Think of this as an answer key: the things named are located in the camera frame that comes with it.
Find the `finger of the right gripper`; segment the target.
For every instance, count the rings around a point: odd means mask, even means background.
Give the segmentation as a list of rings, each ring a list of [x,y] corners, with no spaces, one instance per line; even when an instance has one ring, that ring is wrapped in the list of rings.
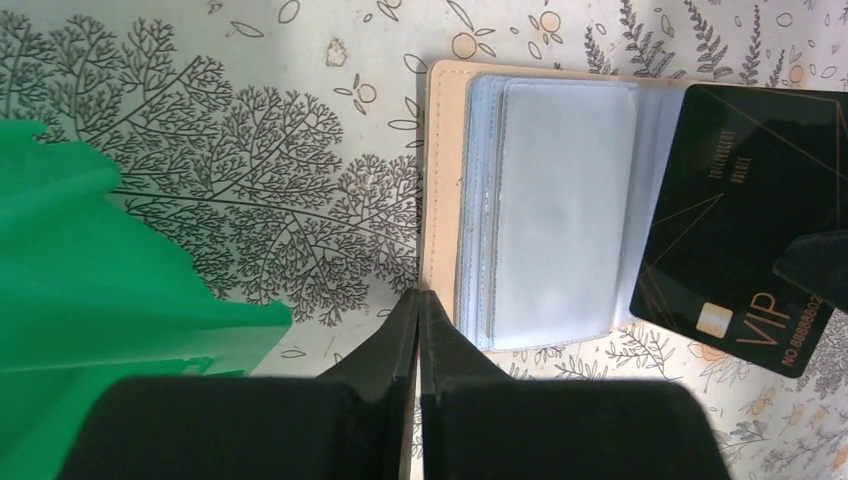
[[[773,264],[790,284],[847,311],[847,231],[836,230],[793,240]]]

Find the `beige blue card holder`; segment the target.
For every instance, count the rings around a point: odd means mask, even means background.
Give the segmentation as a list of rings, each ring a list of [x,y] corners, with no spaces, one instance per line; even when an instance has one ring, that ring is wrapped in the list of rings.
[[[688,82],[455,60],[428,76],[421,284],[483,351],[594,340],[629,304]]]

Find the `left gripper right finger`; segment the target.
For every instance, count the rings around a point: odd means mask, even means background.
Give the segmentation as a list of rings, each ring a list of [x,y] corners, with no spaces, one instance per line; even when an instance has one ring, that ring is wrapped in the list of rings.
[[[508,376],[453,326],[432,290],[421,293],[418,326],[424,477],[482,479],[494,434],[485,396]]]

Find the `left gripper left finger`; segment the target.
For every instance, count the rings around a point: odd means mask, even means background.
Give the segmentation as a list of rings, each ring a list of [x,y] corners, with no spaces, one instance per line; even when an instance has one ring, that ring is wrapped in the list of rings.
[[[419,291],[402,294],[383,324],[321,380],[346,387],[333,445],[337,479],[410,475]]]

